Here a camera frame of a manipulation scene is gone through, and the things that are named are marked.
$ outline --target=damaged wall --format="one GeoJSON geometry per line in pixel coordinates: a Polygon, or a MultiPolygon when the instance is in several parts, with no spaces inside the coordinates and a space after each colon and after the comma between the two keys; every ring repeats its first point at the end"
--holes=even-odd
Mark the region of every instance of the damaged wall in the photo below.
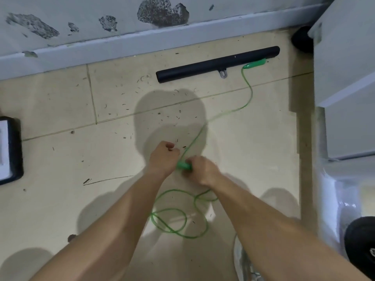
{"type": "Polygon", "coordinates": [[[332,0],[0,0],[0,56],[332,0]]]}

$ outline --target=green plastic handle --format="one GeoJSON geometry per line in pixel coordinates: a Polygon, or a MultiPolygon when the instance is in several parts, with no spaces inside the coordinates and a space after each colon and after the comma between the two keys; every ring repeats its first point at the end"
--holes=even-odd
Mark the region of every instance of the green plastic handle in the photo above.
{"type": "Polygon", "coordinates": [[[183,161],[179,161],[177,163],[177,169],[180,169],[180,170],[193,170],[192,166],[186,162],[183,162],[183,161]]]}
{"type": "Polygon", "coordinates": [[[245,66],[243,66],[244,69],[250,69],[250,68],[253,68],[253,67],[256,67],[256,66],[260,66],[260,65],[264,65],[266,62],[266,59],[262,59],[262,60],[259,60],[259,61],[255,61],[255,62],[251,62],[249,64],[246,64],[245,66]]]}

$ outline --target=baseboard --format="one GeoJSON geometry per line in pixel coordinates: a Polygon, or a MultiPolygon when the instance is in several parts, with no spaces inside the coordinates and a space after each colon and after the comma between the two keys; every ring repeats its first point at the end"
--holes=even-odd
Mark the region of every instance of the baseboard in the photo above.
{"type": "Polygon", "coordinates": [[[329,3],[235,16],[0,57],[0,80],[316,21],[329,3]]]}

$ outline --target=black and white device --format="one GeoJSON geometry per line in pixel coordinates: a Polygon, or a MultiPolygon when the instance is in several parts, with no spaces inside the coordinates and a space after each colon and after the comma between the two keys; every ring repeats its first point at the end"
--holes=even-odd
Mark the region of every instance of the black and white device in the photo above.
{"type": "Polygon", "coordinates": [[[0,185],[20,179],[23,174],[19,124],[14,118],[0,116],[0,185]]]}

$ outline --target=green jump rope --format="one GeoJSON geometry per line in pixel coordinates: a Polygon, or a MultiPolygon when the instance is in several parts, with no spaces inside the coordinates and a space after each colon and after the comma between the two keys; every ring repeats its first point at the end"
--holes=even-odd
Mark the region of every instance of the green jump rope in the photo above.
{"type": "MultiPolygon", "coordinates": [[[[192,170],[192,166],[189,164],[189,163],[186,163],[183,161],[183,158],[186,154],[186,152],[190,149],[190,147],[196,142],[196,140],[198,139],[198,137],[201,135],[202,131],[204,130],[204,128],[207,126],[208,123],[220,118],[220,117],[223,117],[225,115],[228,115],[230,113],[233,113],[233,112],[236,112],[240,109],[243,109],[245,108],[246,106],[249,105],[249,103],[251,102],[251,100],[253,99],[253,88],[251,87],[251,85],[249,84],[249,82],[247,81],[245,75],[243,74],[243,70],[245,69],[250,69],[250,68],[253,68],[253,67],[256,67],[256,66],[260,66],[260,65],[264,65],[266,62],[266,59],[262,59],[262,60],[259,60],[259,61],[255,61],[255,62],[251,62],[249,64],[246,64],[245,66],[243,66],[241,68],[241,75],[242,75],[242,78],[245,80],[246,84],[249,86],[250,88],[250,99],[247,101],[247,103],[240,107],[240,108],[236,108],[236,109],[232,109],[232,110],[228,110],[228,111],[225,111],[225,112],[222,112],[222,113],[219,113],[217,115],[215,115],[213,118],[209,119],[203,126],[202,128],[200,129],[200,131],[198,132],[198,135],[194,138],[194,140],[190,143],[190,145],[185,149],[184,153],[182,154],[181,156],[181,159],[180,161],[177,163],[177,169],[182,169],[182,170],[192,170]]],[[[178,236],[181,236],[181,237],[184,237],[186,239],[196,239],[196,238],[199,238],[201,236],[203,236],[204,234],[206,234],[206,232],[208,231],[209,229],[209,222],[207,221],[204,213],[198,208],[198,206],[196,205],[196,202],[197,200],[200,200],[200,201],[205,201],[205,202],[214,202],[217,200],[217,198],[205,198],[203,197],[205,194],[209,193],[211,190],[206,190],[198,195],[194,195],[188,191],[185,191],[185,190],[181,190],[181,189],[169,189],[169,190],[166,190],[164,192],[162,192],[156,199],[155,199],[155,203],[161,198],[163,197],[164,195],[166,195],[167,193],[170,193],[170,192],[179,192],[179,193],[185,193],[189,196],[191,196],[193,198],[193,204],[194,204],[194,208],[196,209],[196,211],[199,213],[199,215],[202,216],[202,218],[204,219],[204,222],[205,222],[205,228],[204,230],[197,236],[186,236],[184,234],[181,234],[181,231],[185,228],[186,226],[186,223],[188,222],[187,221],[187,215],[184,211],[182,211],[181,209],[178,209],[178,208],[165,208],[165,209],[162,209],[162,210],[158,210],[158,211],[155,211],[155,212],[152,212],[150,214],[150,219],[151,219],[151,222],[155,225],[155,227],[157,227],[159,230],[161,230],[162,232],[164,233],[171,233],[171,234],[176,234],[178,236]],[[160,216],[159,214],[162,213],[162,212],[166,212],[166,211],[175,211],[175,212],[178,212],[180,213],[183,217],[184,217],[184,223],[183,225],[179,228],[179,229],[173,229],[171,228],[160,216]],[[161,224],[163,224],[165,226],[165,228],[162,228],[158,223],[157,223],[157,220],[160,221],[161,224]]]]}

